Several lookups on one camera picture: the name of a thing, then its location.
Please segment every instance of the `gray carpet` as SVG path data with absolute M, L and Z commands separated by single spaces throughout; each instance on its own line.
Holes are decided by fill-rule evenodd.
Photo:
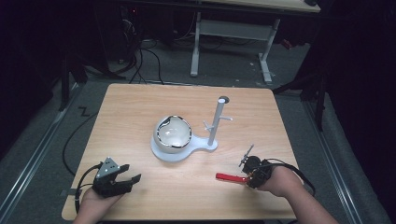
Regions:
M 175 46 L 169 49 L 169 47 L 158 45 L 150 50 L 154 51 L 161 60 L 161 76 L 166 83 L 273 89 L 293 79 L 309 47 L 286 50 L 274 45 L 268 58 L 270 70 L 273 73 L 271 85 L 263 83 L 255 55 L 243 52 L 230 53 L 226 46 L 224 48 L 202 50 L 200 75 L 196 78 L 189 76 L 191 46 Z M 144 62 L 140 70 L 143 79 L 140 79 L 140 82 L 158 82 L 156 58 L 147 51 L 143 51 L 143 54 Z M 120 66 L 113 63 L 111 67 L 116 69 Z M 133 73 L 134 69 L 124 75 L 130 78 Z M 37 170 L 34 170 L 33 178 L 28 181 L 18 203 L 10 208 L 12 213 L 7 218 L 7 223 L 69 223 L 61 217 L 65 201 L 63 190 L 68 189 L 73 181 L 73 176 L 67 172 L 62 161 L 64 145 L 71 134 L 89 118 L 86 116 L 93 116 L 100 109 L 106 87 L 112 82 L 116 81 L 105 77 L 90 76 L 86 85 L 77 88 L 80 92 L 74 91 L 78 92 L 78 95 L 64 114 L 57 132 L 48 144 L 43 160 L 39 162 Z M 135 79 L 134 83 L 136 82 L 139 82 L 139 77 Z M 0 200 L 2 202 L 23 172 L 26 163 L 34 155 L 42 136 L 54 119 L 59 116 L 57 110 L 61 104 L 60 85 L 57 85 L 53 91 L 55 97 L 41 108 L 18 142 L 0 162 L 0 175 L 2 176 Z M 317 199 L 340 223 L 349 223 L 348 214 L 326 166 L 322 143 L 306 111 L 305 103 L 302 103 L 293 91 L 277 95 L 276 101 L 299 167 L 316 186 Z M 65 160 L 72 171 L 78 168 L 94 120 L 95 117 L 82 125 L 68 142 Z M 390 223 L 350 150 L 328 98 L 323 128 L 323 135 L 358 208 L 361 223 Z

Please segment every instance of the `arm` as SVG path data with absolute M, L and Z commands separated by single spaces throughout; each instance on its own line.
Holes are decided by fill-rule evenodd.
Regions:
M 123 194 L 103 198 L 93 189 L 87 189 L 82 197 L 81 205 L 73 224 L 95 224 L 102 219 L 110 207 L 122 196 Z
M 285 167 L 276 167 L 265 184 L 258 190 L 270 191 L 284 197 L 290 204 L 299 223 L 338 223 L 329 212 L 311 195 L 297 175 Z

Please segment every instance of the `white bowl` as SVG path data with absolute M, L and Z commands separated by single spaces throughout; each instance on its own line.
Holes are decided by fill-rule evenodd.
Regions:
M 191 140 L 190 124 L 183 118 L 173 115 L 163 118 L 155 126 L 154 141 L 166 153 L 182 151 Z

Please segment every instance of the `electrical cord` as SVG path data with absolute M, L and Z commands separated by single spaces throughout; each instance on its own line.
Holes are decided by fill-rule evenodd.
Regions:
M 149 42 L 149 41 L 153 41 L 154 44 L 152 46 L 141 48 L 141 49 L 154 49 L 155 47 L 157 47 L 157 45 L 158 45 L 158 41 L 157 40 L 155 40 L 155 39 L 143 40 L 143 42 Z
M 191 39 L 192 37 L 194 37 L 194 35 L 192 35 L 192 36 L 189 36 L 189 37 L 187 37 L 187 38 L 184 38 L 184 39 L 182 39 L 182 40 L 178 40 L 178 41 L 175 41 L 174 42 L 174 44 L 176 44 L 176 45 L 178 45 L 178 46 L 181 46 L 181 47 L 189 47 L 189 46 L 192 46 L 192 45 L 194 45 L 194 40 L 192 40 L 192 41 L 190 41 L 189 39 Z
M 142 50 L 145 50 L 145 51 L 150 52 L 150 53 L 151 53 L 152 55 L 154 55 L 155 58 L 157 59 L 157 62 L 158 62 L 158 79 L 161 81 L 161 84 L 164 85 L 163 79 L 161 78 L 161 63 L 160 63 L 160 58 L 158 57 L 157 54 L 155 54 L 153 51 L 151 51 L 151 50 L 149 50 L 149 49 L 142 49 Z
M 66 170 L 72 175 L 75 176 L 76 173 L 74 173 L 70 167 L 67 165 L 66 162 L 66 158 L 65 158 L 65 153 L 66 153 L 66 149 L 67 149 L 67 145 L 69 144 L 70 140 L 73 138 L 73 136 L 76 134 L 76 132 L 84 125 L 86 124 L 90 119 L 92 119 L 93 117 L 95 117 L 96 115 L 98 115 L 99 112 L 96 112 L 94 114 L 92 114 L 89 118 L 85 119 L 80 125 L 78 125 L 78 127 L 70 134 L 70 136 L 67 138 L 66 143 L 64 144 L 64 149 L 62 150 L 62 162 L 64 163 L 64 166 L 66 168 Z
M 255 40 L 255 39 L 248 39 L 245 42 L 238 43 L 236 41 L 229 40 L 229 38 L 224 38 L 223 41 L 225 43 L 234 44 L 234 45 L 240 45 L 240 46 L 245 46 L 245 45 L 254 44 L 254 43 L 258 42 L 258 40 Z
M 100 163 L 97 164 L 97 165 L 94 165 L 93 167 L 91 167 L 90 169 L 88 169 L 88 170 L 84 173 L 84 175 L 82 175 L 81 179 L 79 180 L 78 185 L 77 185 L 77 189 L 76 189 L 76 194 L 75 194 L 75 207 L 76 207 L 76 212 L 77 212 L 77 213 L 78 213 L 78 210 L 79 210 L 79 196 L 80 196 L 79 190 L 82 188 L 82 186 L 81 186 L 81 185 L 82 185 L 82 181 L 84 181 L 85 176 L 86 176 L 90 171 L 92 171 L 92 170 L 94 170 L 94 169 L 100 169 L 100 168 L 102 167 L 102 165 L 103 165 L 102 162 L 100 162 Z
M 218 45 L 217 46 L 215 46 L 214 48 L 207 48 L 207 47 L 205 47 L 204 45 L 202 45 L 201 43 L 200 43 L 200 48 L 202 48 L 202 49 L 219 49 L 222 45 L 223 45 L 223 43 L 224 43 L 224 38 L 223 37 L 221 37 L 221 36 L 216 36 L 216 37 L 214 37 L 214 36 L 212 36 L 212 39 L 219 39 L 219 43 L 218 43 Z
M 194 25 L 195 17 L 196 17 L 196 12 L 194 12 L 194 14 L 193 14 L 193 16 L 192 16 L 192 21 L 191 21 L 191 24 L 190 24 L 189 31 L 187 31 L 187 33 L 184 34 L 182 37 L 180 37 L 180 38 L 178 38 L 178 39 L 174 39 L 174 41 L 184 40 L 184 39 L 188 39 L 188 38 L 191 38 L 191 37 L 194 36 L 194 35 L 190 35 L 190 36 L 188 36 L 188 35 L 190 34 L 190 32 L 191 32 L 191 30 L 192 30 L 192 26 Z
M 148 84 L 147 81 L 142 77 L 142 75 L 140 74 L 140 72 L 137 72 L 137 74 L 139 75 L 139 84 L 140 82 L 143 80 L 145 82 L 145 84 Z
M 278 159 L 267 159 L 267 160 L 268 161 L 279 161 L 279 163 L 270 163 L 270 164 L 260 165 L 260 166 L 253 167 L 253 169 L 259 169 L 259 168 L 264 168 L 264 167 L 273 167 L 273 166 L 284 166 L 286 168 L 289 168 L 295 174 L 297 174 L 297 176 L 299 176 L 309 186 L 309 188 L 312 189 L 312 196 L 315 197 L 315 194 L 316 194 L 315 186 L 311 183 L 311 181 L 308 180 L 308 178 L 303 174 L 303 172 L 301 172 L 295 166 L 287 164 L 281 160 L 278 160 Z
M 142 49 L 139 49 L 139 53 L 140 53 L 140 64 L 139 67 L 136 68 L 136 71 L 134 72 L 134 74 L 131 77 L 131 80 L 129 81 L 129 84 L 131 84 L 134 81 L 134 78 L 136 77 L 136 75 L 139 73 L 140 68 L 142 67 L 143 64 L 143 53 L 142 53 Z
M 127 64 L 125 67 L 121 68 L 120 70 L 114 71 L 114 72 L 112 72 L 112 73 L 114 73 L 114 74 L 116 74 L 116 75 L 122 74 L 122 73 L 124 73 L 124 72 L 129 71 L 130 69 L 132 69 L 135 65 L 136 65 L 136 57 L 133 56 L 133 57 L 131 58 L 131 61 L 129 61 L 128 64 Z M 87 73 L 92 74 L 92 75 L 95 75 L 95 76 L 102 76 L 102 75 L 103 75 L 103 73 L 99 73 L 99 72 L 92 71 L 91 69 L 89 69 L 89 68 L 87 68 L 87 67 L 85 67 L 85 71 L 86 71 Z

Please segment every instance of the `table leg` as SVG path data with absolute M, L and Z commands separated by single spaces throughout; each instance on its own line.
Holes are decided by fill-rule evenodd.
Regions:
M 277 27 L 279 26 L 279 23 L 280 23 L 280 19 L 276 19 L 274 22 L 274 25 L 271 29 L 271 32 L 269 34 L 264 53 L 259 54 L 260 65 L 262 66 L 262 75 L 264 76 L 264 81 L 266 84 L 272 83 L 270 70 L 269 70 L 268 64 L 267 64 L 267 57 L 270 52 L 271 46 L 274 42 L 274 38 L 275 38 Z
M 198 76 L 200 33 L 201 33 L 201 12 L 197 12 L 197 22 L 195 25 L 195 43 L 194 43 L 194 51 L 192 52 L 191 72 L 190 72 L 190 75 L 192 77 Z

